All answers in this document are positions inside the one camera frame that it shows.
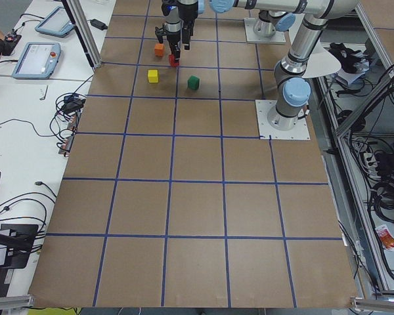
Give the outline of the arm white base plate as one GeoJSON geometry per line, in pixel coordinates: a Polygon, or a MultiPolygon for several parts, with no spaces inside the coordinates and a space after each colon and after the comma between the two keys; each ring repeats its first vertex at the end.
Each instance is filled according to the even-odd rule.
{"type": "Polygon", "coordinates": [[[311,139],[303,109],[295,117],[287,118],[276,111],[276,100],[256,100],[255,108],[260,139],[311,139]]]}
{"type": "Polygon", "coordinates": [[[284,45],[286,42],[283,31],[276,31],[270,22],[264,22],[259,18],[245,18],[244,27],[247,43],[284,45]]]}

